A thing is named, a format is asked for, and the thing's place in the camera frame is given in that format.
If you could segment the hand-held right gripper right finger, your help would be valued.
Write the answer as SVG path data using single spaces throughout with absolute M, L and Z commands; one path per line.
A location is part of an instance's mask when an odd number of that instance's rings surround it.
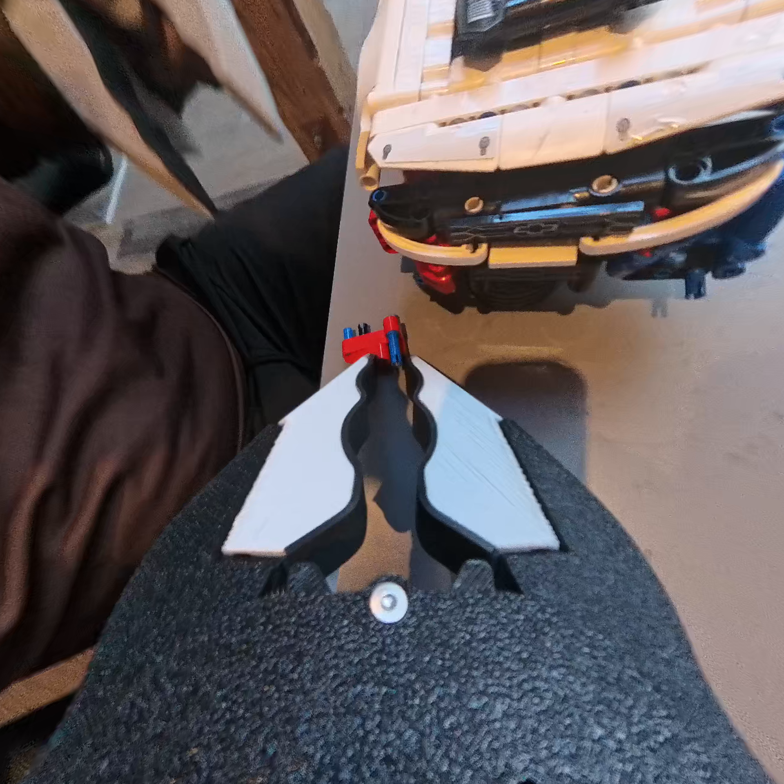
M 510 556 L 558 552 L 503 417 L 421 358 L 409 360 L 406 380 L 423 449 L 416 533 L 426 553 L 454 574 L 468 561 L 510 574 Z

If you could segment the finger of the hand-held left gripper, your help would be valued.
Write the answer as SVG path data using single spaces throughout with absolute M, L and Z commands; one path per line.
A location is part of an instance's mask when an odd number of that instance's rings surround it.
M 191 209 L 216 212 L 176 144 L 176 113 L 144 88 L 102 20 L 71 2 L 2 2 L 2 13 L 85 125 Z
M 183 43 L 274 140 L 283 122 L 265 73 L 229 1 L 157 1 Z

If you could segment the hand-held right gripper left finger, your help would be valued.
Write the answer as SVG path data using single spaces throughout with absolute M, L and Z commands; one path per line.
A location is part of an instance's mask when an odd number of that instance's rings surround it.
M 281 420 L 224 556 L 310 562 L 332 574 L 358 552 L 367 530 L 359 453 L 371 396 L 372 358 L 364 357 Z

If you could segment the red beam assembly blue pins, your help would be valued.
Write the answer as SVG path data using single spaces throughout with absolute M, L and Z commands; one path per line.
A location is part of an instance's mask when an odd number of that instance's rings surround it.
M 378 330 L 364 322 L 357 328 L 344 328 L 342 338 L 341 353 L 348 365 L 371 356 L 387 365 L 402 367 L 409 356 L 406 328 L 397 315 L 383 319 Z

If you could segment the toy race car model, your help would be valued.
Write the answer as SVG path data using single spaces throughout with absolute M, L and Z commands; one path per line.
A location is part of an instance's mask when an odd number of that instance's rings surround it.
M 379 2 L 360 75 L 368 223 L 446 310 L 701 299 L 782 222 L 782 1 Z

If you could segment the grey desk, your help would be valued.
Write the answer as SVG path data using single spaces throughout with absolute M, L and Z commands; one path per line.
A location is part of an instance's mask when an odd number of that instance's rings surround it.
M 401 272 L 346 175 L 322 380 L 398 314 L 414 354 L 522 426 L 620 521 L 724 708 L 782 782 L 782 227 L 707 296 L 600 274 L 535 310 L 451 314 Z

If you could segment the wooden plank furniture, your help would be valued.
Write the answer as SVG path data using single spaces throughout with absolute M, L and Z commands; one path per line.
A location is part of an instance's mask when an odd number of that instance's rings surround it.
M 357 75 L 323 1 L 234 1 L 283 123 L 313 162 L 350 143 Z

